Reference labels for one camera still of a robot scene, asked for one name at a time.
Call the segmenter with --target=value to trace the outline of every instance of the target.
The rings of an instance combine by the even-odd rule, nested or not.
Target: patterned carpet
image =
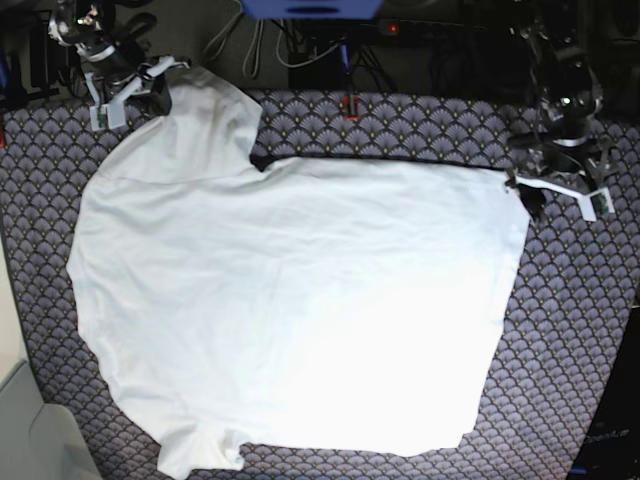
[[[506,139],[528,131],[534,118],[531,110],[484,102],[363,94],[353,122],[343,117],[338,93],[251,94],[264,107],[256,158],[505,168],[525,161]],[[93,133],[88,108],[78,102],[20,110],[5,115],[8,146],[0,153],[3,240],[32,366],[45,401],[71,409],[109,480],[166,478],[155,470],[158,446],[114,405],[78,336],[65,271],[86,182],[145,121],[135,109],[129,118],[128,129]],[[573,200],[547,194],[548,221],[529,229],[476,428],[457,449],[402,458],[246,445],[242,472],[191,478],[564,479],[604,391],[640,278],[640,133],[597,127],[618,146],[620,172],[608,181],[617,214],[587,224]]]

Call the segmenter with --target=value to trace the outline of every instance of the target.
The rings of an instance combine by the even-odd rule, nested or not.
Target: t-shirt sleeve
[[[100,173],[149,183],[235,176],[253,169],[261,107],[202,67],[169,87],[173,108],[127,137]]]

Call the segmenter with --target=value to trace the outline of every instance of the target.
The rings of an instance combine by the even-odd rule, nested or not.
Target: black cable
[[[378,70],[378,72],[380,73],[380,76],[389,87],[389,90],[391,90],[391,92],[397,92],[398,84],[395,82],[393,77],[391,77],[391,75],[389,75],[387,71],[382,67],[380,60],[378,59],[373,49],[369,45],[364,45],[361,50],[362,50],[363,58],[368,59],[368,61],[372,63],[373,66]]]
[[[71,96],[75,98],[84,98],[89,93],[88,89],[84,94],[80,94],[80,86],[84,84],[84,73],[82,71],[81,66],[76,66],[73,68],[73,74],[71,75],[71,84],[67,88]]]
[[[431,81],[431,95],[437,97],[440,94],[440,74],[442,72],[442,63],[439,61],[441,55],[434,52],[429,59],[429,80]]]
[[[153,80],[141,67],[142,65],[137,65],[132,59],[127,56],[127,53],[124,49],[120,48],[115,39],[107,34],[106,32],[102,32],[102,35],[99,37],[101,40],[105,41],[108,45],[113,47],[119,54],[122,60],[127,64],[127,66],[131,69],[131,72],[135,74],[141,80]]]
[[[366,60],[363,58],[363,55],[362,55],[362,48],[358,49],[358,52],[356,53],[356,55],[357,55],[357,58],[353,63],[353,71],[355,71],[357,68],[364,68],[367,71],[367,73],[369,73],[369,76],[373,79],[373,82],[376,84],[376,88],[378,89],[378,91],[382,91],[382,85],[378,80],[378,75],[376,75],[376,73],[378,72],[375,68],[373,68],[371,65],[366,63]]]
[[[613,75],[613,77],[617,80],[617,82],[613,84],[607,84],[606,86],[611,88],[613,93],[610,95],[610,98],[607,99],[607,104],[615,105],[620,100],[620,96],[624,93],[625,87],[629,84],[631,80],[631,74],[633,70],[631,68],[624,68],[622,73],[618,73],[618,75]]]
[[[498,95],[513,98],[520,97],[523,92],[522,86],[509,85],[504,81],[501,81],[494,73],[487,67],[487,62],[483,58],[479,49],[478,39],[474,37],[473,31],[469,30],[466,35],[467,49],[470,54],[471,62],[474,67],[474,71],[477,72],[483,86],[496,92]]]
[[[431,58],[430,72],[432,73],[432,85],[439,96],[449,96],[454,88],[451,87],[450,78],[447,76],[447,66],[459,53],[459,45],[450,37],[437,37],[434,44],[435,53]]]
[[[304,39],[302,41],[299,41],[291,32],[289,32],[288,28],[280,25],[280,22],[276,20],[269,20],[269,21],[273,23],[276,27],[278,27],[280,30],[282,30],[282,33],[284,33],[284,36],[287,39],[287,49],[290,51],[293,50],[294,52],[297,53],[298,52],[297,47],[304,44]]]
[[[366,51],[364,46],[360,48],[359,52],[360,52],[360,61],[363,62],[365,69],[369,72],[369,75],[371,77],[374,77],[374,82],[376,83],[378,90],[382,91],[382,86],[378,81],[378,77],[375,76],[375,73],[377,73],[378,76],[380,76],[385,81],[385,83],[387,83],[387,86],[389,86],[387,79],[385,77],[384,69],[379,64],[379,62],[376,62],[376,59],[373,58],[370,55],[370,53]]]
[[[608,41],[611,43],[623,43],[623,42],[640,43],[640,40],[638,40],[637,38],[610,38],[608,39]]]
[[[632,37],[638,33],[640,8],[637,0],[610,0],[611,18],[616,29],[625,37]]]
[[[636,88],[636,110],[640,111],[640,84]]]
[[[150,13],[138,13],[134,15],[122,27],[124,38],[120,41],[133,41],[142,35],[149,33],[158,24],[158,19]]]
[[[472,86],[475,85],[475,75],[473,70],[473,59],[471,57],[471,51],[469,50],[469,45],[466,42],[466,38],[462,39],[462,49],[464,51],[464,56],[465,56],[465,60],[463,63],[464,65],[463,78],[466,79],[465,92],[467,92],[467,95],[469,95],[472,91]]]
[[[82,98],[78,93],[78,83],[80,81],[80,67],[65,67],[58,70],[58,83],[65,87],[69,95],[74,98]]]
[[[425,8],[436,1],[437,0],[387,0],[387,3],[398,8],[419,9]]]
[[[291,23],[291,29],[292,29],[291,34],[293,35],[293,38],[294,38],[293,45],[294,45],[295,51],[297,53],[298,52],[298,48],[297,47],[302,46],[305,43],[307,43],[307,39],[305,38],[304,34],[302,32],[300,32],[300,29],[296,27],[297,20],[289,20],[289,22]]]
[[[140,8],[149,5],[153,0],[113,0],[113,3],[124,8]]]
[[[470,59],[465,58],[465,49],[456,37],[448,37],[446,40],[448,49],[439,48],[437,59],[440,71],[436,75],[435,83],[439,95],[450,97],[460,95],[464,91],[465,83],[468,84],[471,71]]]

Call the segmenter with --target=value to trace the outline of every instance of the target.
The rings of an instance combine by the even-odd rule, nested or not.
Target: cable
[[[640,29],[638,2],[636,0],[613,0],[609,2],[611,19],[616,30],[625,37],[633,37]]]
[[[607,41],[611,43],[640,43],[637,38],[610,38]]]
[[[149,5],[153,0],[115,0],[113,3],[124,8],[140,8]]]
[[[128,53],[128,49],[121,48],[121,44],[116,41],[116,39],[111,36],[109,32],[97,32],[98,38],[107,45],[113,47],[113,49],[120,54],[122,60],[127,64],[132,73],[134,73],[141,80],[151,80],[151,78],[146,74],[146,71],[143,68],[144,64],[138,64],[137,59],[130,58],[130,54]]]
[[[387,2],[398,8],[425,8],[435,3],[436,0],[387,0]]]
[[[367,65],[366,63],[355,63],[353,67],[354,70],[356,70],[357,68],[364,68],[371,76],[373,82],[376,84],[376,88],[378,89],[378,91],[382,92],[382,85],[380,84],[380,80],[378,79],[377,75],[379,74],[379,72],[374,67],[372,67],[371,65]]]
[[[283,33],[287,36],[287,43],[289,43],[289,46],[299,47],[304,44],[304,39],[298,40],[294,35],[292,35],[289,32],[289,30],[287,30],[287,28],[280,25],[280,23],[277,20],[271,19],[269,21],[273,23],[276,27],[278,27],[279,30],[283,31]]]
[[[118,36],[120,42],[133,41],[138,37],[149,33],[158,24],[158,19],[150,13],[138,13],[132,17],[122,27],[122,38]]]
[[[220,56],[220,54],[222,53],[222,50],[224,50],[224,46],[227,44],[227,39],[229,38],[229,35],[233,31],[233,29],[236,28],[236,25],[244,15],[244,7],[242,6],[242,3],[240,2],[240,0],[231,0],[231,1],[236,5],[238,5],[238,7],[240,7],[240,10],[238,10],[229,19],[227,24],[224,27],[222,27],[222,30],[220,30],[220,32],[218,32],[216,36],[214,36],[211,40],[209,40],[209,43],[207,43],[207,46],[204,47],[204,50],[202,51],[202,55],[204,57],[204,60],[207,62],[211,62]],[[209,49],[213,45],[215,45],[216,42],[218,42],[220,39],[222,39],[222,43],[220,43],[218,49],[212,55],[208,56]]]
[[[58,70],[58,83],[62,87],[66,87],[69,95],[74,98],[82,98],[86,96],[80,93],[80,87],[82,86],[84,74],[82,73],[82,67],[80,65],[64,67]]]
[[[242,74],[247,78],[256,78],[258,76],[258,71],[260,70],[260,50],[262,47],[262,37],[264,34],[264,20],[258,20],[256,22],[255,29],[253,30],[253,38],[251,39],[251,45],[249,45],[249,51],[247,51],[247,55],[244,57],[244,62],[242,62]],[[253,67],[251,67],[251,72],[247,74],[247,65],[249,64],[249,60],[253,55]]]
[[[205,62],[212,62],[222,54],[229,36],[231,36],[233,30],[236,28],[240,20],[242,20],[242,18],[244,17],[244,7],[242,6],[242,2],[240,2],[240,0],[231,1],[239,7],[239,10],[233,14],[226,25],[222,27],[222,30],[220,30],[220,32],[218,32],[216,36],[209,40],[207,46],[204,47],[202,55]],[[258,20],[253,30],[253,37],[251,38],[249,50],[247,50],[247,54],[245,55],[244,61],[242,62],[242,74],[246,78],[256,78],[258,76],[258,72],[260,70],[260,51],[262,47],[263,36],[264,20]],[[218,42],[220,42],[220,45],[218,45],[217,50],[213,52],[213,54],[209,55],[208,52],[211,47],[213,47]],[[253,65],[251,66],[251,70],[248,70],[251,57],[253,57]]]
[[[281,20],[280,25],[284,28],[284,21]],[[329,48],[327,48],[324,52],[322,52],[320,55],[317,55],[314,58],[311,58],[309,60],[306,60],[300,63],[287,63],[282,59],[282,56],[280,55],[280,45],[282,44],[282,37],[284,37],[284,33],[282,30],[280,30],[280,33],[278,34],[278,41],[276,42],[276,57],[278,58],[278,61],[287,68],[301,68],[301,67],[306,67],[307,65],[311,65],[312,63],[315,63],[318,60],[326,57],[330,53],[334,52],[340,46],[340,43],[336,42],[333,45],[331,45]]]
[[[363,45],[360,48],[360,54],[361,54],[360,56],[361,60],[365,63],[365,66],[368,67],[366,69],[369,72],[369,74],[373,76],[373,72],[378,72],[378,74],[382,77],[384,82],[387,84],[387,87],[389,87],[389,90],[391,90],[391,92],[397,92],[398,85],[396,84],[395,80],[391,77],[391,75],[389,75],[387,71],[382,67],[382,63],[380,63],[380,60],[378,60],[378,56],[375,54],[371,46]]]
[[[523,90],[526,90],[527,88],[526,86],[523,86],[523,81],[526,81],[528,85],[529,77],[527,76],[526,80],[516,77],[515,83],[505,81],[509,79],[509,77],[500,77],[492,71],[491,67],[489,67],[487,62],[488,59],[485,55],[487,47],[481,43],[481,39],[475,36],[475,32],[469,30],[466,32],[465,37],[466,50],[470,58],[470,63],[473,65],[474,71],[479,77],[482,87],[493,90],[495,93],[505,98],[521,98]]]

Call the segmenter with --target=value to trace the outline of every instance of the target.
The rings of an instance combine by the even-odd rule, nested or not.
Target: red switch
[[[385,37],[395,37],[400,33],[400,23],[397,20],[380,20],[378,31]]]

